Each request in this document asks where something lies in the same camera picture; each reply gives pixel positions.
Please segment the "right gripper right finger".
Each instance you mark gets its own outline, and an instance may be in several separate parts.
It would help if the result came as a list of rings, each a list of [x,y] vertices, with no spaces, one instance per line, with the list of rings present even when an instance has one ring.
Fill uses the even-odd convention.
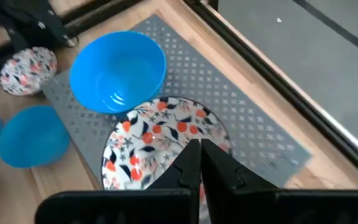
[[[201,146],[212,224],[358,224],[358,190],[280,189],[212,141]]]

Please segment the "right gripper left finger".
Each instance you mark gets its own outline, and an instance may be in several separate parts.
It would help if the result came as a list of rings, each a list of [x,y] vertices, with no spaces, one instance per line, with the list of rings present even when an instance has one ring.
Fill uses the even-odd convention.
[[[192,140],[147,189],[60,192],[38,206],[35,224],[198,224],[200,166]]]

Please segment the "floral patterned ceramic bowl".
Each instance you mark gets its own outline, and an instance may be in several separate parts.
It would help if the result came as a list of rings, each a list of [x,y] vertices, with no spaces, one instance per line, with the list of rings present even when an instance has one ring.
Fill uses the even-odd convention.
[[[32,47],[15,53],[2,66],[0,84],[10,95],[38,93],[57,72],[57,58],[45,47]]]
[[[192,139],[209,139],[231,151],[229,133],[206,106],[181,97],[152,99],[127,112],[104,147],[101,179],[106,190],[145,190]]]

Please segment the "grey perforated metal rack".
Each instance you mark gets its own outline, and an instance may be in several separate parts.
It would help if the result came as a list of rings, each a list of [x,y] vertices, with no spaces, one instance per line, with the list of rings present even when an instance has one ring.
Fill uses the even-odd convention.
[[[167,56],[167,74],[157,98],[187,98],[209,108],[229,133],[228,153],[279,187],[304,166],[310,154],[159,16],[150,16],[134,30],[153,38]],[[101,114],[80,105],[69,76],[57,75],[43,91],[103,186],[104,147],[124,115]]]

